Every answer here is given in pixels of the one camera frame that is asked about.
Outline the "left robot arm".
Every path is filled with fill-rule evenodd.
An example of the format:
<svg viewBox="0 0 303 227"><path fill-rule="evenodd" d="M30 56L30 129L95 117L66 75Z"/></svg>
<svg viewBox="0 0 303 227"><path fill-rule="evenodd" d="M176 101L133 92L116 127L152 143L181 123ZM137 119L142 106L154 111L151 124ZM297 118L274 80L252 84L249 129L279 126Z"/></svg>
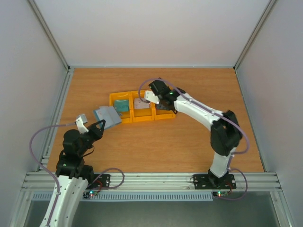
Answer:
<svg viewBox="0 0 303 227"><path fill-rule="evenodd" d="M77 207L86 188L95 184L93 167L85 165L84 155L93 143L102 138L105 120L88 127L81 118L76 120L77 129L65 132L63 150L56 165L55 186L42 227L70 227Z"/></svg>

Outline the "blue leather card holder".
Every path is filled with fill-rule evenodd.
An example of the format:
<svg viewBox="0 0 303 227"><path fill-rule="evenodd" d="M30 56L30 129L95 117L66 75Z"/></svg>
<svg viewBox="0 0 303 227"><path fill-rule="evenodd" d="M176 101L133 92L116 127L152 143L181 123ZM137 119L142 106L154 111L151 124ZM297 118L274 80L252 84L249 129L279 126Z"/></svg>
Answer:
<svg viewBox="0 0 303 227"><path fill-rule="evenodd" d="M100 106L99 109L93 110L93 114L97 122L105 120L105 123L99 124L100 127L104 125L105 130L122 123L122 119L113 106Z"/></svg>

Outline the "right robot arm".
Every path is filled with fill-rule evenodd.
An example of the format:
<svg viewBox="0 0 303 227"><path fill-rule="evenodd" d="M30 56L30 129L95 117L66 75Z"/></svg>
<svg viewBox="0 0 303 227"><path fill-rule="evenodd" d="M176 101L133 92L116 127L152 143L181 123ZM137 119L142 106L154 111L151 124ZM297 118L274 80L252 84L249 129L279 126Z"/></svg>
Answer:
<svg viewBox="0 0 303 227"><path fill-rule="evenodd" d="M145 92L144 99L172 110L183 113L201 123L210 131L210 144L214 158L208 170L207 181L212 187L222 186L229 173L229 165L242 134L232 111L222 112L197 101L180 88L171 89L161 79L149 84L151 91Z"/></svg>

